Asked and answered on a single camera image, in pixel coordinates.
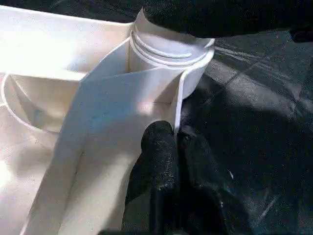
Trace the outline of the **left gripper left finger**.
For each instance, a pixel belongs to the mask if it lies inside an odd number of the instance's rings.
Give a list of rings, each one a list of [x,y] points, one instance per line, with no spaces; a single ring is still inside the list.
[[[180,235],[179,156],[172,126],[156,121],[144,131],[129,177],[122,232]]]

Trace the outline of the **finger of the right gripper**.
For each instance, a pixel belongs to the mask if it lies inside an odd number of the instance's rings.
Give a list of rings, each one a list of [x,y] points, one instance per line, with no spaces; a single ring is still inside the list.
[[[199,38],[287,30],[294,42],[313,40],[311,0],[147,0],[143,12],[153,24]]]

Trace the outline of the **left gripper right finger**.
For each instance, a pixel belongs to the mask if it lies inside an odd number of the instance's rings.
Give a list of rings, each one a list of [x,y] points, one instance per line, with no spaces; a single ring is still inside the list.
[[[181,222],[190,235],[251,235],[248,214],[228,170],[191,126],[177,135]]]

